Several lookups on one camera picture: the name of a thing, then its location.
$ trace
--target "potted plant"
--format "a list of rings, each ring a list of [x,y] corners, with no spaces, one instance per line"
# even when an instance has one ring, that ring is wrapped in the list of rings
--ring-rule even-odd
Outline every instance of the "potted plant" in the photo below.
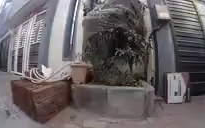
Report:
[[[77,55],[77,62],[71,64],[72,80],[75,84],[85,84],[87,81],[87,73],[89,64],[82,61],[82,56]]]

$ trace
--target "sidewalk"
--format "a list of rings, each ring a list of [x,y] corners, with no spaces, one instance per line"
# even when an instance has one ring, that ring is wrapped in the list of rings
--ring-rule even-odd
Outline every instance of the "sidewalk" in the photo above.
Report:
[[[205,128],[205,96],[193,97],[188,104],[156,103],[154,117],[147,119],[114,119],[69,107],[39,124],[12,104],[13,79],[18,77],[0,72],[0,128]]]

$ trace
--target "garage door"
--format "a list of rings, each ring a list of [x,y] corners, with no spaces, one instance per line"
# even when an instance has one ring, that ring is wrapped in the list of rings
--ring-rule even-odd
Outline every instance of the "garage door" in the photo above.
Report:
[[[205,89],[205,36],[192,0],[166,0],[178,72],[189,72],[193,92]]]

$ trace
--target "wooden planter box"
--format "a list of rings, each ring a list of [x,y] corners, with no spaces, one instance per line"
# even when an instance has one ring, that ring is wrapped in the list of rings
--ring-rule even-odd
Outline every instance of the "wooden planter box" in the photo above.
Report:
[[[33,84],[27,80],[11,82],[13,102],[28,116],[44,123],[71,101],[71,82]]]

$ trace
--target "concrete planter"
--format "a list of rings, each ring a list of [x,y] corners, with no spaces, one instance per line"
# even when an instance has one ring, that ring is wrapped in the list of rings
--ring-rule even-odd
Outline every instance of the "concrete planter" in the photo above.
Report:
[[[120,118],[151,116],[154,88],[146,82],[142,87],[117,87],[104,85],[72,85],[74,105],[99,114]]]

